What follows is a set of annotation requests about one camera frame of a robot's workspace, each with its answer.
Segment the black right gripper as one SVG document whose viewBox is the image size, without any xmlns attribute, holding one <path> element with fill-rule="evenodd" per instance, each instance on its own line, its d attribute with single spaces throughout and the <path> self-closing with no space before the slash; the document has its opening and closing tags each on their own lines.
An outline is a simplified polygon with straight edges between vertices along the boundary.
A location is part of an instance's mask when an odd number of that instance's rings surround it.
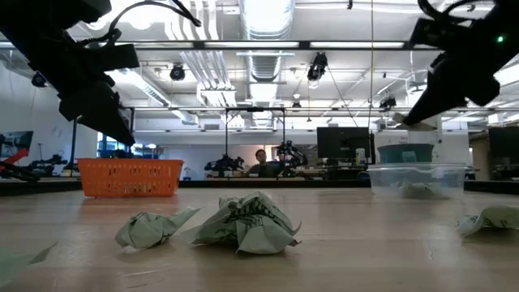
<svg viewBox="0 0 519 292">
<path fill-rule="evenodd" d="M 417 124 L 445 111 L 465 107 L 468 101 L 488 104 L 500 93 L 494 74 L 501 68 L 500 47 L 443 47 L 430 65 L 427 89 L 403 118 L 407 126 Z"/>
</svg>

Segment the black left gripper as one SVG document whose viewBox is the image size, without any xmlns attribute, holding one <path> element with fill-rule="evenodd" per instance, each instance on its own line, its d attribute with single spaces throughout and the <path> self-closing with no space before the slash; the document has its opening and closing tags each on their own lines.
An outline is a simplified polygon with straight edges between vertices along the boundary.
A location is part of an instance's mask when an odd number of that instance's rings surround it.
<svg viewBox="0 0 519 292">
<path fill-rule="evenodd" d="M 59 113 L 71 121 L 131 146 L 135 142 L 127 109 L 115 82 L 106 72 L 116 69 L 106 60 L 45 60 L 38 72 L 57 90 Z"/>
</svg>

